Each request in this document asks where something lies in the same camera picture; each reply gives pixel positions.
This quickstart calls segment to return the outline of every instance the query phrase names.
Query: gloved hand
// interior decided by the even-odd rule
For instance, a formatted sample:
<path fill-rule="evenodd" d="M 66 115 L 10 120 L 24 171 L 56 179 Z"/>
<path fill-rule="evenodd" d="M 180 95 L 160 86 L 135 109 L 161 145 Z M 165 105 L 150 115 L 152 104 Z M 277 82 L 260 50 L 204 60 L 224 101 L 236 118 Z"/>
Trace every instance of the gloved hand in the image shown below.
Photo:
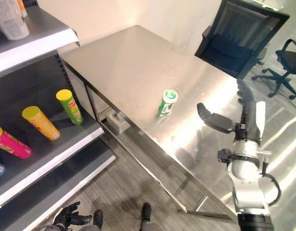
<path fill-rule="evenodd" d="M 92 215 L 81 216 L 78 215 L 79 212 L 74 212 L 80 203 L 81 202 L 78 201 L 62 209 L 59 215 L 57 215 L 57 217 L 55 218 L 53 225 L 59 227 L 61 231 L 65 231 L 71 224 L 86 225 L 87 223 L 89 223 L 92 219 Z"/>

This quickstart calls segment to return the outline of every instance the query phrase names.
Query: shelf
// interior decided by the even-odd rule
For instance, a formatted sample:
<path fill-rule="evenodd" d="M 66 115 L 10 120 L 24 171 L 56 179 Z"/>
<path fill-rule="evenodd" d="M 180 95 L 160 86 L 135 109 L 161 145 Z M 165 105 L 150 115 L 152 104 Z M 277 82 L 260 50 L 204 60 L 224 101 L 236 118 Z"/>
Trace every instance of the shelf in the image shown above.
<path fill-rule="evenodd" d="M 0 230 L 32 230 L 114 159 L 102 141 L 94 141 L 0 209 Z"/>
<path fill-rule="evenodd" d="M 0 176 L 0 208 L 27 186 L 41 178 L 61 162 L 81 150 L 103 134 L 103 130 L 83 108 L 84 123 L 74 125 L 65 112 L 51 118 L 61 136 L 47 140 L 37 129 L 28 129 L 18 139 L 30 146 L 33 153 L 27 159 L 19 159 L 1 151 L 0 162 L 6 166 Z"/>
<path fill-rule="evenodd" d="M 39 7 L 26 9 L 25 18 L 30 34 L 20 40 L 8 40 L 0 31 L 0 76 L 43 54 L 70 43 L 78 42 L 75 32 Z"/>

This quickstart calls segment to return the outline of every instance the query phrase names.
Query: office chair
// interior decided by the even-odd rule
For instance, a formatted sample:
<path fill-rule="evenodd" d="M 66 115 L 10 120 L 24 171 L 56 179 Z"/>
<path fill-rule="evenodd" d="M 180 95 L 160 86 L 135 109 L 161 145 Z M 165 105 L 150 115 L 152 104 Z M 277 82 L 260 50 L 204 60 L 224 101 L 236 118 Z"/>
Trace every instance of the office chair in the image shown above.
<path fill-rule="evenodd" d="M 195 56 L 243 79 L 264 58 L 265 46 L 288 18 L 242 0 L 222 0 Z"/>
<path fill-rule="evenodd" d="M 286 50 L 288 45 L 291 42 L 296 45 L 296 41 L 294 41 L 293 39 L 288 39 L 287 42 L 284 44 L 284 47 L 281 50 L 276 51 L 276 54 L 278 56 L 277 61 L 279 61 L 283 65 L 284 69 L 287 71 L 284 75 L 281 76 L 280 74 L 277 74 L 275 71 L 268 68 L 268 69 L 263 69 L 262 72 L 266 73 L 267 71 L 269 71 L 271 72 L 272 76 L 252 77 L 252 80 L 256 80 L 257 78 L 265 78 L 265 79 L 272 79 L 276 81 L 277 85 L 274 93 L 270 93 L 268 95 L 270 98 L 278 93 L 279 88 L 281 87 L 282 84 L 284 84 L 284 86 L 294 94 L 294 95 L 290 95 L 289 99 L 294 100 L 296 98 L 296 91 L 289 84 L 290 80 L 286 78 L 289 74 L 296 75 L 296 52 Z"/>

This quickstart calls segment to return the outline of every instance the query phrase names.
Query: black shoe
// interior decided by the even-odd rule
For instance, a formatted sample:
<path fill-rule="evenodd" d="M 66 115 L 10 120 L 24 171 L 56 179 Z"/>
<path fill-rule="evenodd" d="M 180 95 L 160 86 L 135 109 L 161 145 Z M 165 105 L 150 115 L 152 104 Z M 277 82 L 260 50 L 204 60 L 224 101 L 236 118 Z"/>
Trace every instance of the black shoe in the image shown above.
<path fill-rule="evenodd" d="M 151 206 L 149 203 L 144 203 L 143 209 L 142 209 L 142 222 L 145 220 L 150 221 L 150 214 L 151 214 Z"/>
<path fill-rule="evenodd" d="M 99 229 L 102 228 L 103 225 L 103 214 L 101 210 L 97 210 L 94 214 L 94 221 L 93 221 L 94 225 L 97 225 L 99 227 Z"/>

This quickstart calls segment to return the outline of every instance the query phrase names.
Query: chair base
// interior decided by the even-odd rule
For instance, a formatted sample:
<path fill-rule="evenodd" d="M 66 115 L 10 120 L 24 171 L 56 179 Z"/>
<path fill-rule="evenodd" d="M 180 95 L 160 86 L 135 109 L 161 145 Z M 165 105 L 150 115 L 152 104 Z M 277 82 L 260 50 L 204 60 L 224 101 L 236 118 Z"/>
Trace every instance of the chair base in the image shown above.
<path fill-rule="evenodd" d="M 289 84 L 290 79 L 286 78 L 290 73 L 286 72 L 284 75 L 280 75 L 278 73 L 276 73 L 275 71 L 271 70 L 270 68 L 267 69 L 263 69 L 262 72 L 263 73 L 267 73 L 270 72 L 272 74 L 272 76 L 253 76 L 251 79 L 252 80 L 256 80 L 257 78 L 264 78 L 264 79 L 271 79 L 276 81 L 276 88 L 275 91 L 270 93 L 268 96 L 270 98 L 272 98 L 274 95 L 276 95 L 281 87 L 281 85 L 283 84 L 286 88 L 288 88 L 294 95 L 290 95 L 289 99 L 290 100 L 294 100 L 296 98 L 296 91 L 293 89 L 293 87 Z"/>

